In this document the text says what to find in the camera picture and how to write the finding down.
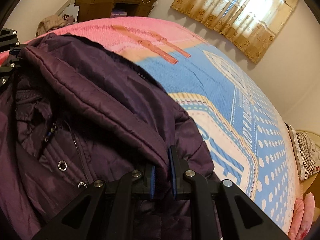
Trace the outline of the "beige curtain centre window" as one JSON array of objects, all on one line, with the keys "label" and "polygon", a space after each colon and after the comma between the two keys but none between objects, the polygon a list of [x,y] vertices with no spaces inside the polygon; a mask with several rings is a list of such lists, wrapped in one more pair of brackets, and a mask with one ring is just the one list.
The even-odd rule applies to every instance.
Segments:
[{"label": "beige curtain centre window", "polygon": [[171,8],[214,30],[257,64],[299,0],[174,0]]}]

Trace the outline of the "dark wooden desk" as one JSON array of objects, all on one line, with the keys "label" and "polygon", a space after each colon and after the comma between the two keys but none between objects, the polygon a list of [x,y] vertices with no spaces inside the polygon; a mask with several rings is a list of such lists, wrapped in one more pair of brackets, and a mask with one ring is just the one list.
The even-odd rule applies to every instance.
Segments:
[{"label": "dark wooden desk", "polygon": [[78,22],[110,18],[115,11],[127,16],[147,17],[157,0],[75,0],[79,7]]}]

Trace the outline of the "grey patterned pillow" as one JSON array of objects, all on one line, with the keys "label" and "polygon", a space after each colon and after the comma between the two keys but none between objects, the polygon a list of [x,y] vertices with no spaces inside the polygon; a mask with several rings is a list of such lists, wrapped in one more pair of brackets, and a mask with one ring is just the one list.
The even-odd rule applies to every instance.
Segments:
[{"label": "grey patterned pillow", "polygon": [[298,169],[300,181],[305,181],[319,172],[319,142],[314,133],[298,131],[289,126],[289,135]]}]

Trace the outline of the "blue pink printed bedspread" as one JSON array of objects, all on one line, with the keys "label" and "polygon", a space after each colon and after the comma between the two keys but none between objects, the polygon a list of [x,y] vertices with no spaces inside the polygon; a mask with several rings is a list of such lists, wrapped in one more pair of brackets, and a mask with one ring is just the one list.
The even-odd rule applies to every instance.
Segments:
[{"label": "blue pink printed bedspread", "polygon": [[[79,23],[28,44],[49,34],[84,37],[148,72],[194,120],[216,180],[233,181],[288,233],[298,185],[288,129],[261,89],[224,53],[176,23],[142,17]],[[9,230],[16,232],[2,210],[1,215],[6,239]]]}]

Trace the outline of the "cream wooden headboard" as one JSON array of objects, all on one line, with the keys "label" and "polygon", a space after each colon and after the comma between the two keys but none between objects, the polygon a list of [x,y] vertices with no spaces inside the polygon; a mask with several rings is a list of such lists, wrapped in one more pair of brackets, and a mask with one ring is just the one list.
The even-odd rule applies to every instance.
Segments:
[{"label": "cream wooden headboard", "polygon": [[[316,139],[316,142],[319,142],[319,135],[315,134],[312,136],[313,139]],[[298,182],[298,190],[297,190],[297,197],[301,197],[312,185],[312,183],[315,181],[316,177],[319,175],[319,172],[311,176],[309,179],[305,181]]]}]

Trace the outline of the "dark purple padded jacket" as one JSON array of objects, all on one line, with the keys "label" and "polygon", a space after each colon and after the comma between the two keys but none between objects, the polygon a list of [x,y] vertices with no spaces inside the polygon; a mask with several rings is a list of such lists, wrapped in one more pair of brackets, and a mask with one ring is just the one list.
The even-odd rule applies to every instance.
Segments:
[{"label": "dark purple padded jacket", "polygon": [[207,179],[214,164],[194,120],[143,68],[84,37],[49,34],[24,47],[1,87],[1,210],[31,239],[93,181],[155,167],[134,239],[191,239],[173,200],[168,150]]}]

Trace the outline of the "folded pink floral blanket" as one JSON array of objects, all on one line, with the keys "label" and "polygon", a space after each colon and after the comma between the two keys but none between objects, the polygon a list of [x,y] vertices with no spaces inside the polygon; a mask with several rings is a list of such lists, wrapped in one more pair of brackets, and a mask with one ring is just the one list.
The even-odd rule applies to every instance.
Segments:
[{"label": "folded pink floral blanket", "polygon": [[293,217],[289,229],[289,239],[301,240],[309,233],[315,213],[315,198],[313,193],[306,194],[305,198],[297,198],[294,205]]}]

